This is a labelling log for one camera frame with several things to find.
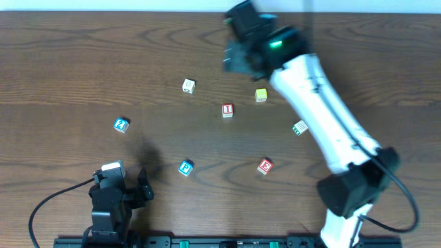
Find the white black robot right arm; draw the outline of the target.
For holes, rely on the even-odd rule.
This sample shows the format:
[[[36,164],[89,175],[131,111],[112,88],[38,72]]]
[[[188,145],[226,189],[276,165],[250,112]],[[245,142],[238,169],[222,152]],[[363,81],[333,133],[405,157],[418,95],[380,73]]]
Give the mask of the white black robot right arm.
[[[296,29],[256,24],[229,28],[233,39],[224,62],[248,63],[286,98],[306,123],[331,171],[317,184],[327,207],[321,247],[400,247],[397,238],[359,236],[367,213],[395,180],[399,157],[394,148],[382,148],[357,122]]]

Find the red letter I block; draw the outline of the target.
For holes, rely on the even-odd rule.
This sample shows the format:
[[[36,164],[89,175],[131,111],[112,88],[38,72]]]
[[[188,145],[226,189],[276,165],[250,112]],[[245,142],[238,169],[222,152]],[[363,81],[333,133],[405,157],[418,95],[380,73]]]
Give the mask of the red letter I block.
[[[234,106],[232,103],[223,104],[221,110],[223,118],[231,118],[234,115]]]

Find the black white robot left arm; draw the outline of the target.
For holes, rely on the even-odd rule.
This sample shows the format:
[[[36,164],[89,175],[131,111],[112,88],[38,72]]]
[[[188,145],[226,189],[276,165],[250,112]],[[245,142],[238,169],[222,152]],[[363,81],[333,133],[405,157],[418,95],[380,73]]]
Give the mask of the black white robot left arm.
[[[95,185],[89,190],[92,200],[92,226],[83,233],[82,247],[140,247],[143,242],[130,231],[134,209],[154,198],[154,192],[142,169],[136,187],[127,188],[120,167],[100,169],[93,175]]]

